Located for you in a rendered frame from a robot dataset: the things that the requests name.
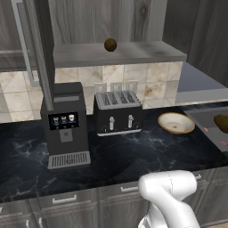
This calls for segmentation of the grey wooden cabinet shelf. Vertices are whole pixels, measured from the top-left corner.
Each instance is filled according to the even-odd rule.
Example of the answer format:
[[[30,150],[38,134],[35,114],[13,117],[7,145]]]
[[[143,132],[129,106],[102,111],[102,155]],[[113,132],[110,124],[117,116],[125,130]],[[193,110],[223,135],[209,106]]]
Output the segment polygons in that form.
[[[187,55],[163,41],[154,41],[118,43],[114,52],[108,52],[102,43],[56,45],[53,58],[56,68],[71,68],[186,61]]]

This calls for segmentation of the black coffee machine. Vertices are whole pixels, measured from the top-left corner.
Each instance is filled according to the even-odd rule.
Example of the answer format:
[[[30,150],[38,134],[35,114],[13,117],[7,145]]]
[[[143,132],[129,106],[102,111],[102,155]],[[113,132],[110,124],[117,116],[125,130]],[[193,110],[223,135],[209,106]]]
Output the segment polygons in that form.
[[[50,171],[91,163],[86,123],[86,102],[80,82],[54,85],[53,110],[42,101],[40,110],[49,152]]]

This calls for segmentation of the white wall outlet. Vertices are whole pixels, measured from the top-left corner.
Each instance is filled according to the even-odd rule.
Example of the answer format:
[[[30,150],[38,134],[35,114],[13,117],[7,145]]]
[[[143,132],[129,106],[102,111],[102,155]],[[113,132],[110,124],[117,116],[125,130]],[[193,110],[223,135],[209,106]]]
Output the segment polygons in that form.
[[[94,92],[95,93],[104,93],[107,91],[106,83],[95,83],[94,84]]]
[[[122,83],[121,82],[113,82],[110,84],[110,90],[112,92],[121,91],[122,90]]]
[[[132,80],[132,81],[127,81],[126,82],[126,90],[131,90],[133,92],[137,92],[137,84],[138,82],[136,80]]]

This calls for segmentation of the brown avocado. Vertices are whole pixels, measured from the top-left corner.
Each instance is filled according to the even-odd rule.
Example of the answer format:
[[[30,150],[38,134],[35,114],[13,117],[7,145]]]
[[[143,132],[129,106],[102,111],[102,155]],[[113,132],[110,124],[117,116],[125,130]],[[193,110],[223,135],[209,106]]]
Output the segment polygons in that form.
[[[104,42],[104,48],[108,51],[108,52],[114,52],[117,48],[117,42],[113,39],[113,38],[108,38],[105,42]]]

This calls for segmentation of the black four-slot toaster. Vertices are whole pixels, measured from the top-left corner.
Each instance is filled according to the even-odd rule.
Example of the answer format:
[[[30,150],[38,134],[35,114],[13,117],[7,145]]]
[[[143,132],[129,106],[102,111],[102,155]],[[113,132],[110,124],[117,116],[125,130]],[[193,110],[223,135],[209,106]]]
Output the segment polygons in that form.
[[[99,136],[140,132],[143,106],[131,90],[94,95],[94,120]]]

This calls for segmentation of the tan wooden bowl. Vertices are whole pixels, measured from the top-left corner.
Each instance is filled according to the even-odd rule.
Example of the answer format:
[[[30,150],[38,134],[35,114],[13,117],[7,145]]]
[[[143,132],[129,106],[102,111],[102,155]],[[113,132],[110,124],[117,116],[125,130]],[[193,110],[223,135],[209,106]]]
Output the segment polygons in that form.
[[[184,114],[176,112],[166,112],[159,116],[159,125],[172,134],[188,134],[195,128],[192,119]]]

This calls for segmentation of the grey wooden cabinet door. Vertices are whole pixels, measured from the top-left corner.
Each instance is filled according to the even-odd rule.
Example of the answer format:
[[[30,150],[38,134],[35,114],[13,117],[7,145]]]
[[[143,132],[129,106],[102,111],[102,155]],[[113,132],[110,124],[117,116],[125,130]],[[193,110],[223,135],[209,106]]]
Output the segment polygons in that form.
[[[228,88],[228,0],[167,0],[162,40]]]

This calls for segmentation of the grey cupboard door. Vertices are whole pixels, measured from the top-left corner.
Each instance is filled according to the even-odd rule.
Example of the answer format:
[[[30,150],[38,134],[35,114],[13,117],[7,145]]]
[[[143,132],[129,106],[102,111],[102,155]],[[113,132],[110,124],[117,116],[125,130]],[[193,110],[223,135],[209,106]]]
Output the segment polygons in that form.
[[[31,215],[12,214],[0,216],[0,228],[27,228],[26,221]]]
[[[138,228],[149,203],[141,197],[100,202],[100,228]]]
[[[228,183],[212,182],[209,185],[197,218],[201,227],[228,222]]]
[[[99,228],[96,204],[51,209],[36,213],[37,225],[40,217],[42,217],[44,228]]]

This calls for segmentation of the dark grey cabinet door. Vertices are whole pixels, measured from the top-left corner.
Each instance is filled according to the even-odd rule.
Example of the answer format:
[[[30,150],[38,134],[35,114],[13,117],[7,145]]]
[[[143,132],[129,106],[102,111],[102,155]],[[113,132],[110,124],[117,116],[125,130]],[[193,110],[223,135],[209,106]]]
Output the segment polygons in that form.
[[[41,52],[41,86],[45,98],[46,108],[53,110],[53,86],[55,77],[55,67],[53,60],[53,29],[50,16],[48,0],[34,0],[37,14],[38,35]]]

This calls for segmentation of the dark brown bowl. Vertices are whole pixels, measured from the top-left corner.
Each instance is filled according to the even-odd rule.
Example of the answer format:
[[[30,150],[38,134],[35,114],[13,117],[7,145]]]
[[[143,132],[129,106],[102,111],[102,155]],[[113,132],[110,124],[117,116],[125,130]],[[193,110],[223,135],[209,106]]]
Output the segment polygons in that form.
[[[222,132],[228,134],[228,115],[216,115],[214,122]]]

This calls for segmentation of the grey range hood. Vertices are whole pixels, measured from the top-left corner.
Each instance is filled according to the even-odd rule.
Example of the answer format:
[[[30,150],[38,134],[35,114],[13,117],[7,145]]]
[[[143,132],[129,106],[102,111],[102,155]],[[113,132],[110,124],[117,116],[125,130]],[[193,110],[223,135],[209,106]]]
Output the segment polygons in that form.
[[[185,62],[175,102],[209,102],[218,100],[228,100],[228,88]]]

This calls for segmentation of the grey drawer front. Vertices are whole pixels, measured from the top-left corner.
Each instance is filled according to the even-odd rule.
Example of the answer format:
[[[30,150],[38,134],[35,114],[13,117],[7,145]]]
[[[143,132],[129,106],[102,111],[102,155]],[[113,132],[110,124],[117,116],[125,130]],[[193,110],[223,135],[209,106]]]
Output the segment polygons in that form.
[[[30,211],[29,201],[27,199],[0,203],[0,216],[12,214],[26,215]]]
[[[53,198],[56,200],[60,199],[66,199],[73,197],[75,194],[77,194],[77,200],[70,203],[63,203],[63,204],[57,204],[54,205],[52,203]],[[50,209],[61,209],[71,206],[84,206],[90,203],[94,203],[97,201],[97,190],[96,189],[87,189],[87,190],[81,190],[81,191],[70,191],[70,192],[64,192],[60,194],[54,194],[44,197],[37,197],[35,199],[31,199],[29,201],[31,207],[34,211],[45,211]]]
[[[138,187],[138,182],[131,182],[131,183],[119,183],[109,186],[100,187],[99,192],[99,200],[102,202],[106,201],[137,201],[143,200],[141,194],[138,191],[132,192],[121,192],[120,186],[127,188],[127,187]]]
[[[200,190],[206,189],[211,183],[228,184],[228,167],[216,167],[193,172],[200,174],[201,179],[197,180]]]

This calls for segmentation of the grey wooden wall cabinet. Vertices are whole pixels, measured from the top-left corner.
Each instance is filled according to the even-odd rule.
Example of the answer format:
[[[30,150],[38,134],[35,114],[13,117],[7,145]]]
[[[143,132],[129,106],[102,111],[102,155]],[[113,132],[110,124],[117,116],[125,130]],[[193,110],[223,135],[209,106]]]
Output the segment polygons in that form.
[[[18,3],[18,13],[23,35],[28,49],[29,62],[36,69],[34,49],[31,42],[27,9],[23,3]],[[0,0],[0,72],[26,70],[26,63],[20,44],[19,32],[13,13],[11,0]]]

